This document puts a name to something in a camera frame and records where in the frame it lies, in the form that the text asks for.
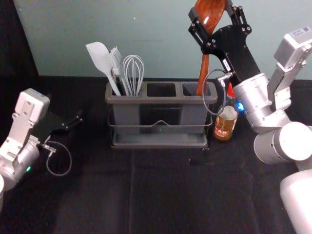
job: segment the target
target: teal wall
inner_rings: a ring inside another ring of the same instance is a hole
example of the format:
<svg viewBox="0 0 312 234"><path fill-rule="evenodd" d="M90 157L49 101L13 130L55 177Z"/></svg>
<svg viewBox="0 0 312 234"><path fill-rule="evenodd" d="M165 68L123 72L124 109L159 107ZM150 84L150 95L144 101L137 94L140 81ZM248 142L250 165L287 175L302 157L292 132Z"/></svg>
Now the teal wall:
<svg viewBox="0 0 312 234"><path fill-rule="evenodd" d="M188 32L195 0L15 0L40 75L102 76L85 44L118 46L144 59L146 77L198 78L200 48ZM247 45L270 77L273 55L287 32L311 25L311 0L233 0L253 33ZM224 14L219 26L230 23ZM211 56L210 68L220 68ZM309 59L298 78L312 78Z"/></svg>

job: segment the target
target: blue light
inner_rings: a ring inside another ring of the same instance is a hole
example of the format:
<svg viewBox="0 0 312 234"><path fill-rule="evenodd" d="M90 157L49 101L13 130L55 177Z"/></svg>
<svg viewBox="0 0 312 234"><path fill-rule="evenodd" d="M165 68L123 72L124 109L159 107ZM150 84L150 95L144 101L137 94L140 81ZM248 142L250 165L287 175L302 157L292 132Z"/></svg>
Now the blue light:
<svg viewBox="0 0 312 234"><path fill-rule="evenodd" d="M238 108L238 110L239 110L240 112L243 112L244 109L245 109L244 106L243 106L243 104L240 103L240 102L237 103L237 108Z"/></svg>

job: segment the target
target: wooden spoon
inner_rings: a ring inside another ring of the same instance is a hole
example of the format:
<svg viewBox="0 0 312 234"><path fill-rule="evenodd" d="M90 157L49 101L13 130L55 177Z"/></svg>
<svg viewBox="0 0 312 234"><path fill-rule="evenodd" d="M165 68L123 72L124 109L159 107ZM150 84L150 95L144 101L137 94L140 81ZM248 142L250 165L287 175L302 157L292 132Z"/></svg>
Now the wooden spoon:
<svg viewBox="0 0 312 234"><path fill-rule="evenodd" d="M200 22L211 35L219 23L226 5L226 0L197 0L195 8L199 14ZM208 74L209 55L203 55L200 75L197 86L197 95L202 95L202 86Z"/></svg>

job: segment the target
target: white silicone spatula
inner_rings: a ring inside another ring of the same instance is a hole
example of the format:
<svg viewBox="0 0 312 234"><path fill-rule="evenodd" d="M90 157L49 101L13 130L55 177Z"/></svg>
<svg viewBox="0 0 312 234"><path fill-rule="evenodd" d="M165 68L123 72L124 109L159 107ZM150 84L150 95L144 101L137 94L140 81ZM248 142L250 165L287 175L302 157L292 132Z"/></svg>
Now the white silicone spatula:
<svg viewBox="0 0 312 234"><path fill-rule="evenodd" d="M120 96L120 91L116 83L114 82L113 76L111 74L113 64L111 62L109 51L106 46L103 45L101 42L93 42L87 44L86 47L96 68L107 76L113 91L117 96Z"/></svg>

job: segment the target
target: whisk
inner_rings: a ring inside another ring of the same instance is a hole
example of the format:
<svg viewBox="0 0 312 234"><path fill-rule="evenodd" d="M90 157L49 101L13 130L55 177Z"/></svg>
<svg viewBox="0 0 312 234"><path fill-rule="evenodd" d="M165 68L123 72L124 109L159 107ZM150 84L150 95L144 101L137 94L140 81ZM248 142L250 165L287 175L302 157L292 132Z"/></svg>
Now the whisk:
<svg viewBox="0 0 312 234"><path fill-rule="evenodd" d="M138 96L144 78L144 63L138 55L128 55L123 60L123 74L131 96Z"/></svg>

